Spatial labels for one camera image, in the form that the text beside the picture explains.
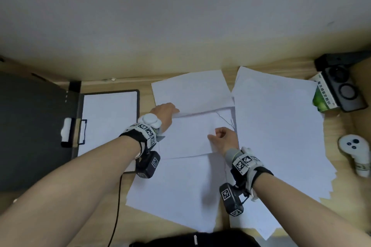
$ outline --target wooden desk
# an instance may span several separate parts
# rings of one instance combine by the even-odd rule
[[[255,70],[271,74],[308,79],[316,74],[313,59],[293,59],[279,61],[268,65],[251,67]],[[238,68],[223,70],[227,84],[232,90]],[[140,90],[141,115],[155,107],[151,83],[173,77],[179,74],[166,76],[150,76],[141,78],[127,78],[116,81],[84,82],[83,93],[119,91],[129,89]],[[324,122],[324,134],[327,158],[337,169],[337,178],[332,182],[334,192],[331,200],[323,199],[322,203],[349,220],[354,226],[363,230],[371,230],[371,183],[369,179],[356,176],[350,166],[350,161],[342,155],[337,147],[340,136],[354,133],[350,116],[339,112],[328,113]],[[164,220],[154,215],[125,206],[126,195],[132,184],[134,175],[124,175],[121,189],[120,214],[117,224],[114,243],[131,243],[135,240],[148,241],[155,238],[188,233],[194,230],[179,224]],[[100,205],[87,221],[85,226],[73,239],[69,246],[106,245],[111,237],[115,223],[118,200],[118,185],[103,198]],[[229,218],[219,206],[215,230],[229,227]],[[251,235],[258,235],[255,230],[246,230]],[[282,229],[276,230],[275,236],[286,235]]]

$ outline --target white paper sheet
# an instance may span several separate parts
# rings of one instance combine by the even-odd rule
[[[78,156],[109,142],[137,122],[137,92],[85,95],[82,119],[87,119],[85,144]],[[132,162],[126,172],[135,169]]]
[[[151,179],[135,177],[126,205],[200,232],[212,232],[224,170],[220,154],[161,159]]]
[[[234,130],[231,111],[231,108],[219,109],[173,118],[173,124],[164,134],[165,139],[159,143],[161,159],[199,156],[215,152],[207,135],[215,135],[215,128],[219,127]]]
[[[336,170],[325,155],[323,117],[313,106],[317,84],[240,68],[233,89],[240,146],[250,147],[275,176],[319,201]],[[227,175],[229,182],[233,178]],[[231,227],[268,239],[280,225],[261,201],[248,200]]]
[[[156,105],[173,103],[180,110],[178,117],[234,106],[220,70],[192,72],[158,81],[152,83],[152,90]]]

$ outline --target hand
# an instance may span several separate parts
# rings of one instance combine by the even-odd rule
[[[172,116],[174,113],[178,113],[179,109],[175,108],[175,105],[172,103],[161,104],[153,108],[150,113],[153,113],[161,120],[161,131],[165,132],[173,123]]]
[[[216,128],[215,133],[216,136],[207,135],[207,138],[216,146],[221,155],[225,156],[226,151],[231,148],[239,149],[237,134],[234,131],[221,127]]]

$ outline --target wrist-mounted device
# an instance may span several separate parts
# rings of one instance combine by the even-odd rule
[[[258,158],[252,155],[251,149],[244,146],[241,150],[234,148],[228,150],[225,160],[231,168],[236,184],[225,183],[219,187],[219,192],[227,213],[236,217],[243,213],[243,204],[248,198],[252,197],[252,201],[258,199],[252,188],[258,176],[262,173],[273,174],[264,167]],[[243,202],[240,200],[242,194],[246,197]]]
[[[135,157],[135,172],[141,178],[151,178],[161,159],[158,152],[152,151],[156,143],[164,138],[161,136],[161,120],[155,114],[145,114],[120,136],[128,136],[139,142],[141,151]]]

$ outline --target forearm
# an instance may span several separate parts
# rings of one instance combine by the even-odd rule
[[[1,216],[0,245],[66,246],[139,152],[119,137],[45,176]]]
[[[314,199],[263,173],[254,185],[258,197],[299,247],[371,244],[370,237]]]

